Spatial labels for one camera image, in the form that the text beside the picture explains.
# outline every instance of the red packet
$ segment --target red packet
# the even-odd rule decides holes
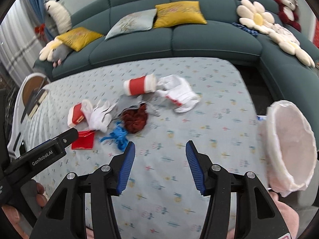
[[[68,114],[68,126],[75,127],[79,124],[82,120],[84,120],[84,114],[81,111],[82,103],[79,103],[70,108]]]
[[[94,130],[79,131],[79,138],[72,143],[72,150],[93,149]]]

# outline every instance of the red plush toy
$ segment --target red plush toy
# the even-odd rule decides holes
[[[280,20],[294,27],[296,30],[301,32],[301,26],[296,21],[299,19],[298,15],[296,14],[295,10],[298,7],[297,0],[275,0],[276,3],[279,4],[279,18]]]

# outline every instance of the glove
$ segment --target glove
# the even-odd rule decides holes
[[[170,99],[178,106],[174,111],[177,113],[190,111],[200,101],[189,83],[178,75],[172,74],[160,78],[157,86],[162,86],[164,90],[157,90],[158,96]]]
[[[101,100],[95,108],[93,108],[89,100],[82,101],[81,111],[83,112],[90,130],[101,130],[103,133],[107,132],[107,127],[112,121],[111,110],[115,107],[115,104],[110,104],[106,101],[101,106]]]

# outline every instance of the white plastic bag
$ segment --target white plastic bag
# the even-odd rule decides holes
[[[278,101],[267,109],[265,126],[270,187],[283,197],[304,191],[317,163],[315,136],[309,122],[295,104]]]

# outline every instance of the metal screw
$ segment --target metal screw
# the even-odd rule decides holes
[[[256,175],[253,172],[247,172],[247,177],[253,179],[256,177]]]
[[[217,165],[217,164],[214,164],[214,165],[212,166],[212,169],[213,169],[214,171],[218,172],[218,171],[221,170],[221,167],[220,167],[219,165]]]
[[[108,172],[109,170],[111,170],[111,167],[109,165],[103,165],[101,170],[102,172]]]
[[[70,172],[67,176],[66,176],[69,180],[74,179],[75,177],[75,173],[74,172]]]

